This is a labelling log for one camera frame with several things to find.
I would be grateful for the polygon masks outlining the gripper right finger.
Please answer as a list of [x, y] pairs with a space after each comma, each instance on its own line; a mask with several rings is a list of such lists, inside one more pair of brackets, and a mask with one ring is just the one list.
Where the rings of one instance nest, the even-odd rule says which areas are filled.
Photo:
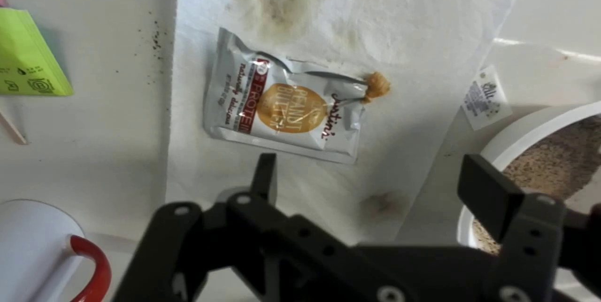
[[463, 158], [458, 197], [501, 247], [479, 302], [577, 302], [555, 289], [559, 268], [601, 299], [601, 203], [584, 214], [528, 194], [477, 154]]

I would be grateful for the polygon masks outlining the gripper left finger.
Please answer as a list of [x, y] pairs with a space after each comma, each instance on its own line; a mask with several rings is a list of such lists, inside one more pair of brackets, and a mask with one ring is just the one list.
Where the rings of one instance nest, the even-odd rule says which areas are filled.
[[250, 187], [208, 210], [190, 201], [161, 206], [112, 302], [194, 302], [208, 275], [224, 268], [261, 302], [404, 302], [392, 274], [275, 208], [276, 176], [276, 154], [262, 154]]

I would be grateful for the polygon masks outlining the heap of brown grains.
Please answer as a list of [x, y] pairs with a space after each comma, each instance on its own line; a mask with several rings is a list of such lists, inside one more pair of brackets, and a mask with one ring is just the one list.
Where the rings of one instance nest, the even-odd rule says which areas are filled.
[[590, 212], [601, 203], [601, 114], [541, 133], [539, 141], [523, 144], [497, 168], [526, 192]]

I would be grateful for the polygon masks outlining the white bowl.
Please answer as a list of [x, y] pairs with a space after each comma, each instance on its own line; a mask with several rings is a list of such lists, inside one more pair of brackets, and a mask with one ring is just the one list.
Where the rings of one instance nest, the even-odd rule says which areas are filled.
[[[601, 101], [585, 105], [548, 107], [505, 127], [480, 152], [497, 170], [504, 170], [529, 147], [548, 135], [589, 116], [601, 115]], [[560, 270], [555, 287], [580, 302], [601, 302], [568, 270]]]

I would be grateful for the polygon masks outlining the silver peanut butter sachet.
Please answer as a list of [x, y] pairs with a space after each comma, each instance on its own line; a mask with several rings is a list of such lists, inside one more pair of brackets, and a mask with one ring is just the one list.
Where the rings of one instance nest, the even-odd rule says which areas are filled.
[[353, 164], [367, 89], [363, 78], [252, 50], [221, 28], [202, 124], [215, 139]]

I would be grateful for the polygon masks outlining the small white salt packet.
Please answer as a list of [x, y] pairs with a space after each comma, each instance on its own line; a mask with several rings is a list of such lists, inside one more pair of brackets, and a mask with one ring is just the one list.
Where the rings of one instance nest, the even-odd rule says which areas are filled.
[[464, 96], [462, 109], [475, 131], [513, 114], [495, 66], [485, 66], [474, 77]]

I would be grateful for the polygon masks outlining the blob of peanut butter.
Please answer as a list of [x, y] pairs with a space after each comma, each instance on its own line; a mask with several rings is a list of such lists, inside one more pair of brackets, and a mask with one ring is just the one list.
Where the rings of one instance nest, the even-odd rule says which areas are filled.
[[382, 73], [375, 71], [368, 75], [364, 79], [364, 83], [367, 86], [365, 95], [361, 99], [362, 104], [372, 102], [378, 97], [386, 96], [391, 90], [391, 82], [382, 75]]

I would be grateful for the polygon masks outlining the white paper towel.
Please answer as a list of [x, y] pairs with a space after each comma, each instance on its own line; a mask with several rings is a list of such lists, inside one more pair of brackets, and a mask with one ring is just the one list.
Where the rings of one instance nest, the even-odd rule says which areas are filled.
[[[348, 244], [394, 240], [515, 0], [177, 0], [165, 201], [208, 209], [277, 153], [277, 207]], [[346, 77], [378, 71], [358, 158], [335, 163], [215, 139], [203, 126], [218, 33]]]

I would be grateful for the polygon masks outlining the wooden stir stick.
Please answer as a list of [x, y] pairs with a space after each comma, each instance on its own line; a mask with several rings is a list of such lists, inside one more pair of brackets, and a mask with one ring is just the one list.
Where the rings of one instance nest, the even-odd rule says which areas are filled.
[[0, 104], [0, 126], [2, 126], [7, 135], [18, 145], [26, 146], [29, 144], [24, 135], [23, 120], [20, 111], [13, 106]]

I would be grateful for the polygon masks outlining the green sticky note pad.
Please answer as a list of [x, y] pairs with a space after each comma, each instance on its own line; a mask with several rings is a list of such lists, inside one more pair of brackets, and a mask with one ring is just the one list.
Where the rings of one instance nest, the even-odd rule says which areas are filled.
[[28, 11], [0, 8], [0, 95], [73, 95], [73, 89]]

